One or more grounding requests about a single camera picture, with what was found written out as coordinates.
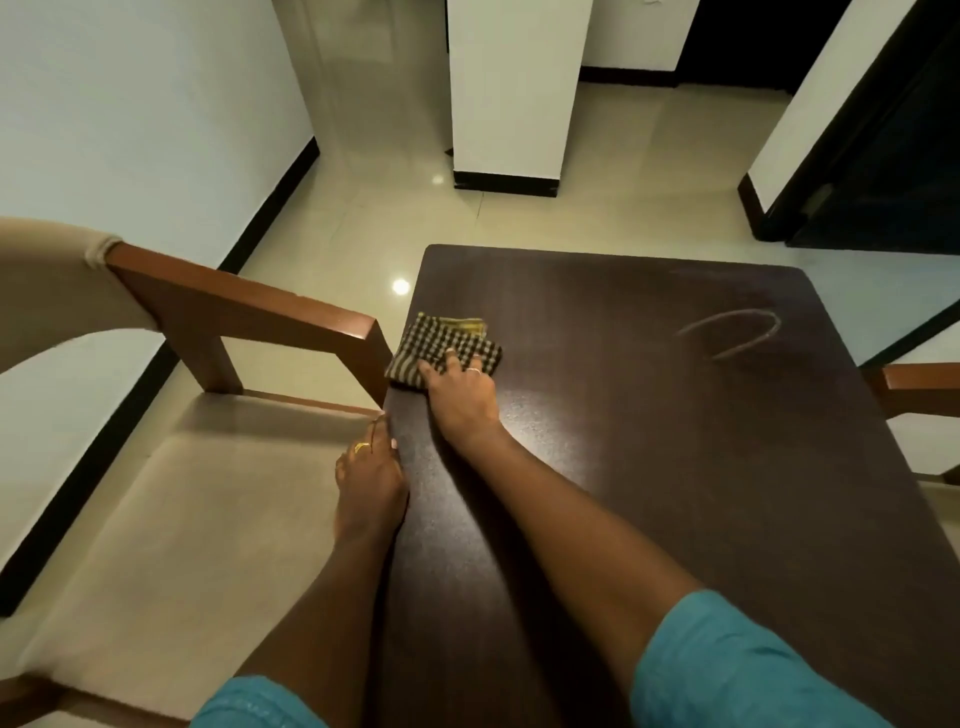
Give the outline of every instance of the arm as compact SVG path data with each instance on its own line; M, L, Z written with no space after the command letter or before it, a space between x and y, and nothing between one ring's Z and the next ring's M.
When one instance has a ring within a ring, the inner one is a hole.
M294 692L330 728L360 725L373 603L407 486L385 418L337 461L336 544L316 581L237 671Z
M489 376L462 372L455 355L447 371L440 376L420 363L441 432L503 502L557 597L628 692L660 621L701 584L514 440L500 423Z

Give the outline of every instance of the wooden armrest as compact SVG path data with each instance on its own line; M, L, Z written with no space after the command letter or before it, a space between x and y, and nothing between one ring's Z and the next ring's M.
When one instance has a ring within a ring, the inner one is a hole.
M221 336L335 353L380 406L393 355L372 316L117 243L107 266L150 311L207 392L242 394Z
M904 412L960 417L960 364L891 364L864 377L888 418Z

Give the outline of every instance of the wrist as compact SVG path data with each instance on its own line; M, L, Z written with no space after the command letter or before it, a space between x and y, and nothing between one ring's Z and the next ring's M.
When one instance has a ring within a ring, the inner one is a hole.
M457 438L457 442L451 443L454 449L460 453L471 465L489 455L490 452L513 440L513 436L507 431L507 428L499 420L490 421L482 425L473 427L470 432Z
M348 528L337 538L334 551L362 554L382 561L394 542L396 529L382 526Z

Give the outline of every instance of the chair frame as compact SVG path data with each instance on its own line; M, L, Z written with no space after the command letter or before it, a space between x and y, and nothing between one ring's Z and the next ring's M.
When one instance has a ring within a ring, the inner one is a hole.
M912 412L960 417L960 364L891 364L864 373L889 420ZM960 485L960 465L945 473L914 473L920 480Z
M379 409L244 389L221 337L330 352L380 407L393 354L376 319L180 258L117 243L106 264L149 311L206 392L244 395L376 417ZM0 680L0 728L62 711L119 728L179 728L189 723L39 675Z

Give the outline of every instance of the hand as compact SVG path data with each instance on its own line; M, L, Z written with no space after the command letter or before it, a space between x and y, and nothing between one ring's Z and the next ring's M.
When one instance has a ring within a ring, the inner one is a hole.
M358 536L388 545L406 513L409 489L386 415L371 422L364 438L337 460L337 487L336 542Z
M493 380L480 371L479 356L470 360L464 371L453 349L446 350L446 374L440 375L427 362L417 363L430 395L430 410L437 419L446 441L461 455L471 443L483 439L492 430L502 429L496 406Z

